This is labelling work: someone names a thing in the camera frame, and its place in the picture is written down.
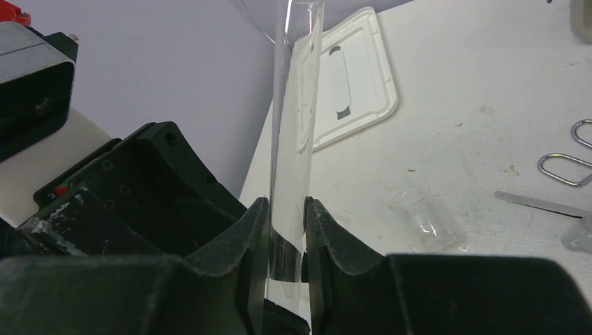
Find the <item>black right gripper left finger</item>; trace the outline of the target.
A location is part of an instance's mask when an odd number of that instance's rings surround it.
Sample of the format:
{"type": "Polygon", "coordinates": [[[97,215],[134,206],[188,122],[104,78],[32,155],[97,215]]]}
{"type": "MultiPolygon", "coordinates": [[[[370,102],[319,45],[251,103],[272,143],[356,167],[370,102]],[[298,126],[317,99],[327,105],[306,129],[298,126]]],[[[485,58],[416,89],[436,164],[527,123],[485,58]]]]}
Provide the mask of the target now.
{"type": "Polygon", "coordinates": [[[196,252],[1,262],[2,334],[260,334],[269,201],[196,252]]]}

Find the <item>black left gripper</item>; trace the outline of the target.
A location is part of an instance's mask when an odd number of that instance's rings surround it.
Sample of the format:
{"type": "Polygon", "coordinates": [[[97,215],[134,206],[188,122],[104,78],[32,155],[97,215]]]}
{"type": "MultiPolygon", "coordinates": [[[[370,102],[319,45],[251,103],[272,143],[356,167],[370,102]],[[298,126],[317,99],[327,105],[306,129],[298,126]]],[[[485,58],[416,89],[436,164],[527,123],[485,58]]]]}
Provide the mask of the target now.
{"type": "Polygon", "coordinates": [[[1,222],[1,257],[184,257],[246,211],[171,121],[110,140],[39,188],[33,199],[33,216],[16,228],[1,222]]]}

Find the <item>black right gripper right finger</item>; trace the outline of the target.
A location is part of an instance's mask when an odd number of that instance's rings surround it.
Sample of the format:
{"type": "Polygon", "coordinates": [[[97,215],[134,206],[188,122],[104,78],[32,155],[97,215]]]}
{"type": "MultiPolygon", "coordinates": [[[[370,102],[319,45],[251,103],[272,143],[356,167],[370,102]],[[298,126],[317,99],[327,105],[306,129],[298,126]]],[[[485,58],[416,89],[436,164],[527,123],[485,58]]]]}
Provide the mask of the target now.
{"type": "Polygon", "coordinates": [[[314,334],[590,334],[559,264],[483,255],[382,255],[306,201],[314,334]]]}

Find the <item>large clear test tube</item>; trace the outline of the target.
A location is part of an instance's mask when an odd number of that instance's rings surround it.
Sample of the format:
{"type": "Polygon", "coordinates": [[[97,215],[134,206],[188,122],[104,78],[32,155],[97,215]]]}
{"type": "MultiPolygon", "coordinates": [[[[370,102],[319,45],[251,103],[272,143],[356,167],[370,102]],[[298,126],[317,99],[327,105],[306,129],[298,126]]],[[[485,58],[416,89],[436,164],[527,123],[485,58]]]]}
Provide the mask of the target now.
{"type": "Polygon", "coordinates": [[[280,1],[274,41],[266,298],[298,313],[324,1],[280,1]]]}

